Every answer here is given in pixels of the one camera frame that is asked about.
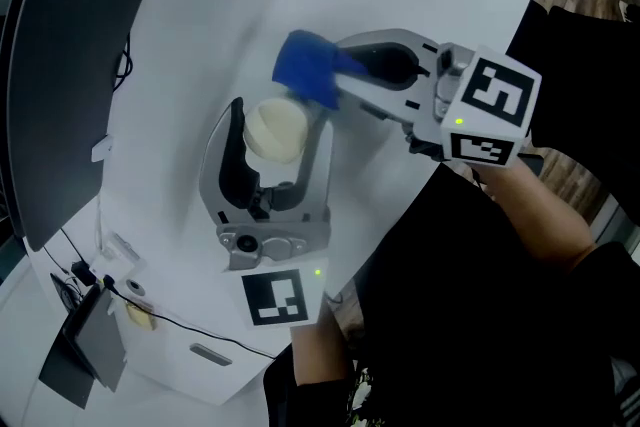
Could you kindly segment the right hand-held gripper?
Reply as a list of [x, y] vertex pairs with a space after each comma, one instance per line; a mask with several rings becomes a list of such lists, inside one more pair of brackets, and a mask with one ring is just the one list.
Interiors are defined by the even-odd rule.
[[413, 125], [409, 151], [434, 160], [505, 168], [527, 136], [541, 76], [486, 46], [439, 45], [406, 29], [359, 33], [338, 47], [375, 78], [411, 78], [401, 90], [364, 75], [336, 74], [338, 90]]

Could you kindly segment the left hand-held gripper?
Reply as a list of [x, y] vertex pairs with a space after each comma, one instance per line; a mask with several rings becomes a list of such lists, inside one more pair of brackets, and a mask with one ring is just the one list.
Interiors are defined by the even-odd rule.
[[259, 173], [246, 162], [244, 102], [223, 111], [207, 141], [198, 189], [228, 265], [220, 282], [250, 328], [313, 324], [329, 259], [327, 211], [334, 130], [327, 112], [312, 125], [294, 182], [269, 187], [269, 218], [250, 222]]

